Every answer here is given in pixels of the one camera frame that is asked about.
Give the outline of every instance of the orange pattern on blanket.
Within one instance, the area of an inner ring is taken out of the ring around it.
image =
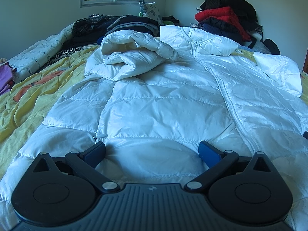
[[[58,71],[52,72],[51,74],[44,76],[39,81],[22,87],[22,89],[13,97],[13,100],[16,101],[16,102],[19,102],[21,97],[28,91],[29,88],[31,88],[34,85],[44,84],[44,83],[50,81],[51,79],[55,78],[56,76],[61,75],[63,72],[64,72],[64,70],[58,70]]]

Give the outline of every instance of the triangular cutout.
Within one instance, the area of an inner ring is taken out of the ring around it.
[[[270,172],[270,168],[267,166],[265,160],[262,157],[259,157],[257,159],[257,162],[256,162],[256,164],[254,166],[254,170]]]
[[[49,171],[49,167],[45,159],[41,159],[33,170],[34,173],[43,171]]]

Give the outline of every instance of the white down jacket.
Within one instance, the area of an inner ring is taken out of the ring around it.
[[[161,42],[122,31],[102,46],[1,180],[0,230],[17,223],[11,194],[41,151],[62,157],[103,141],[106,158],[96,169],[121,186],[183,185],[207,169],[198,157],[207,140],[241,156],[265,152],[293,194],[287,224],[307,231],[308,107],[297,97],[293,61],[255,53],[256,65],[229,56],[238,47],[232,40],[175,26],[161,27]]]

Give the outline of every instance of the ribbed black plate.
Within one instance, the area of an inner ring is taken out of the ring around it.
[[[80,220],[44,228],[20,223],[14,231],[292,231],[280,222],[266,227],[232,223],[215,213],[202,194],[184,191],[180,184],[126,184],[105,194]]]

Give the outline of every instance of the purple cloth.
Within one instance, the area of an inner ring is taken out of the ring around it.
[[[13,70],[7,65],[0,65],[0,91],[4,89],[13,80]]]
[[[1,91],[0,91],[0,95],[3,95],[5,94],[6,92],[9,92],[11,89],[10,89],[10,85],[6,85]]]

